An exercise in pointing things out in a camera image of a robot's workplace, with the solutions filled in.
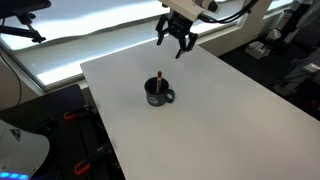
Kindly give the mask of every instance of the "marker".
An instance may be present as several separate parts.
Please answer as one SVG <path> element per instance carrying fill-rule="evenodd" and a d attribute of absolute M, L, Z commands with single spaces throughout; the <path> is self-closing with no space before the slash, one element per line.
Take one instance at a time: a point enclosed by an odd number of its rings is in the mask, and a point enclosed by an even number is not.
<path fill-rule="evenodd" d="M 161 78 L 162 78 L 162 72 L 159 71 L 159 72 L 158 72 L 158 78 L 157 78 L 157 94 L 160 93 L 160 89 L 161 89 Z"/>

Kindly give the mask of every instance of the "wall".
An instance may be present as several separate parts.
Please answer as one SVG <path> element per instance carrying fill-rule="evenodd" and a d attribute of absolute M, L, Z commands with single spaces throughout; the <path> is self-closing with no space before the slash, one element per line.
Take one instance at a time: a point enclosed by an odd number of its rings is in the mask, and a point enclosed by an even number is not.
<path fill-rule="evenodd" d="M 197 41 L 202 48 L 210 53 L 219 56 L 234 48 L 237 48 L 247 42 L 252 37 L 259 34 L 261 31 L 268 30 L 274 19 L 278 17 L 279 12 L 274 12 L 271 15 L 265 16 L 266 11 L 272 0 L 258 1 L 254 7 L 253 12 L 247 16 L 241 27 L 230 27 L 224 30 L 204 36 Z M 23 78 L 23 100 L 33 99 L 42 95 L 43 92 L 39 90 L 35 84 L 30 81 L 23 73 L 19 73 Z M 18 86 L 14 75 L 0 62 L 0 110 L 10 107 L 17 102 Z"/>

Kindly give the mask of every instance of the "mug handle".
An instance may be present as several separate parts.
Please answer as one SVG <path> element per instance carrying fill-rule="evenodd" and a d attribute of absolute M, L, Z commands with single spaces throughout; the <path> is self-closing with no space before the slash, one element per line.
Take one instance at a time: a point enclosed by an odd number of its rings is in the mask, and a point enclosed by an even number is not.
<path fill-rule="evenodd" d="M 164 98 L 165 98 L 165 100 L 166 100 L 167 103 L 173 103 L 174 98 L 175 98 L 175 93 L 174 93 L 174 91 L 173 91 L 172 89 L 168 89 L 168 90 L 166 91 L 166 93 L 165 93 L 165 97 L 164 97 Z"/>

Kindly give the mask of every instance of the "mug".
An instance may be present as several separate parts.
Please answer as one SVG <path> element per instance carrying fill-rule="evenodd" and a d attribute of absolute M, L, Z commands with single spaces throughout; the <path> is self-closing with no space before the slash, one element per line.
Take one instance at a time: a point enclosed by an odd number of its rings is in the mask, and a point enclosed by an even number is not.
<path fill-rule="evenodd" d="M 166 102 L 173 103 L 175 93 L 172 89 L 169 89 L 168 81 L 164 78 L 161 78 L 161 87 L 159 93 L 157 94 L 157 80 L 157 77 L 153 77 L 144 84 L 148 103 L 151 106 L 162 106 Z"/>

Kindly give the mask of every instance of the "white tabletop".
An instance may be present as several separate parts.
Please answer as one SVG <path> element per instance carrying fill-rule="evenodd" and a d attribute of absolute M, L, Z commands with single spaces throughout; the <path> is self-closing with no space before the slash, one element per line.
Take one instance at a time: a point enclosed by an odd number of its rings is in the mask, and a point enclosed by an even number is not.
<path fill-rule="evenodd" d="M 198 46 L 166 37 L 82 64 L 127 180 L 319 180 L 320 125 Z M 176 92 L 152 107 L 161 70 Z"/>

